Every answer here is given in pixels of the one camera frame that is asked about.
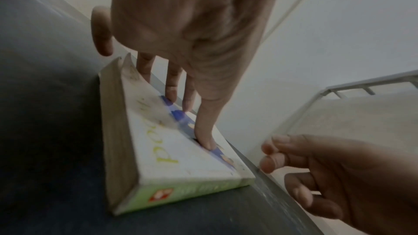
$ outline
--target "book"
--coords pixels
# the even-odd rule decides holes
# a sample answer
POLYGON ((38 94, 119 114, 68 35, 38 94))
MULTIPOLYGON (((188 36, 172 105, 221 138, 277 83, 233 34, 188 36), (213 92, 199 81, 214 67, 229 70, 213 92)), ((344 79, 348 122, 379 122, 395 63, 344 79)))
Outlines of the book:
POLYGON ((217 148, 195 140, 196 116, 117 58, 99 74, 106 196, 114 215, 225 191, 254 175, 214 127, 217 148))

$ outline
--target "metal frame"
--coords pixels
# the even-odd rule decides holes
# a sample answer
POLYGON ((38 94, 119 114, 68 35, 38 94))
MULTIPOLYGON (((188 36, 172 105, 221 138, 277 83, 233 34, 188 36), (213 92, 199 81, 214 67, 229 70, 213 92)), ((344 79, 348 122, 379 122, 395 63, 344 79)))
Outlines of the metal frame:
POLYGON ((396 84, 409 82, 413 84, 418 89, 418 70, 404 72, 400 74, 393 74, 384 77, 372 78, 363 81, 340 84, 336 86, 327 87, 323 92, 322 96, 326 96, 329 93, 336 94, 339 98, 346 98, 346 96, 340 91, 349 90, 349 89, 364 89, 369 95, 375 95, 375 92, 370 88, 372 86, 384 85, 384 84, 396 84))

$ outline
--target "book spine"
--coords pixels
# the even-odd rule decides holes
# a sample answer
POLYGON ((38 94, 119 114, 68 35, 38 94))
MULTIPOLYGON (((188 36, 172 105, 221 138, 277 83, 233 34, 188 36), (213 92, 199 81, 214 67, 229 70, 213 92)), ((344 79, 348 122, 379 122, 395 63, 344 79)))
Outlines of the book spine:
POLYGON ((126 206, 115 212, 116 215, 132 212, 138 209, 155 207, 194 198, 202 195, 217 193, 237 187, 250 185, 254 178, 236 180, 202 181, 182 184, 148 185, 138 189, 126 206))

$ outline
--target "dark tabletop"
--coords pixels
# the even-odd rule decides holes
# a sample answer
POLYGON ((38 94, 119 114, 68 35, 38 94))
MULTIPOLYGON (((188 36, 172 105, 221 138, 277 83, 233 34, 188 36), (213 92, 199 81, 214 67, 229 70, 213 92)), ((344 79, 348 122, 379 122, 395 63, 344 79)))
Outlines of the dark tabletop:
POLYGON ((251 187, 111 216, 97 73, 112 58, 64 1, 0 0, 0 234, 322 234, 242 155, 251 187))

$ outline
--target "red logo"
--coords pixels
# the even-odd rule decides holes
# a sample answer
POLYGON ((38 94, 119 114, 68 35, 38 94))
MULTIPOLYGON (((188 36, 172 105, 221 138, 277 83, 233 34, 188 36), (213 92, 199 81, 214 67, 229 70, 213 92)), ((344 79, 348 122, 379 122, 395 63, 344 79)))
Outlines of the red logo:
POLYGON ((152 195, 152 197, 148 200, 148 202, 164 200, 168 198, 173 191, 174 191, 173 188, 158 190, 157 192, 155 192, 155 194, 152 195))

